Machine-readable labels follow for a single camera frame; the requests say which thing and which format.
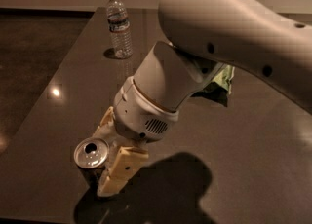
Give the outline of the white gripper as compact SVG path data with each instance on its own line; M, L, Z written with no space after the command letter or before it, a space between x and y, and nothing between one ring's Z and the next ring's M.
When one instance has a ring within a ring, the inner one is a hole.
M150 102L128 77L115 95L98 124L93 137L111 137L116 131L135 141L161 140L178 120L178 112L168 112ZM108 173L103 173L97 187L101 198L117 195L148 160L147 150L121 146Z

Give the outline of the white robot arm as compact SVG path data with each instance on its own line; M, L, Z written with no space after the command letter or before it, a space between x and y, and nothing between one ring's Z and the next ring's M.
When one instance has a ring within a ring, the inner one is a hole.
M97 195L121 191L163 138L182 103L221 68L244 69L306 111L312 110L312 27L256 0L160 0L157 42L103 116L95 136L106 145Z

